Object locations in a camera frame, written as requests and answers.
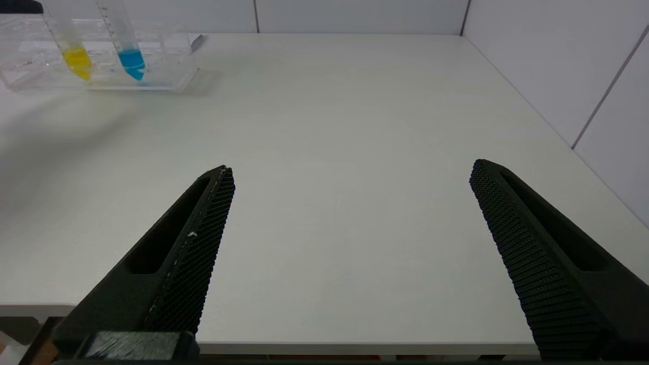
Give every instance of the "test tube with blue liquid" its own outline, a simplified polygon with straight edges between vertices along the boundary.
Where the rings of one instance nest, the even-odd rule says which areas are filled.
[[[124,71],[134,79],[142,80],[145,69],[144,58],[135,38],[133,27],[130,24],[124,1],[96,1]]]

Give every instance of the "white table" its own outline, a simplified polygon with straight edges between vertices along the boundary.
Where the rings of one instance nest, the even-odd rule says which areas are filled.
[[[649,231],[464,38],[210,35],[197,60],[186,95],[1,94],[0,316],[67,314],[220,164],[205,352],[535,353],[477,158],[649,281]]]

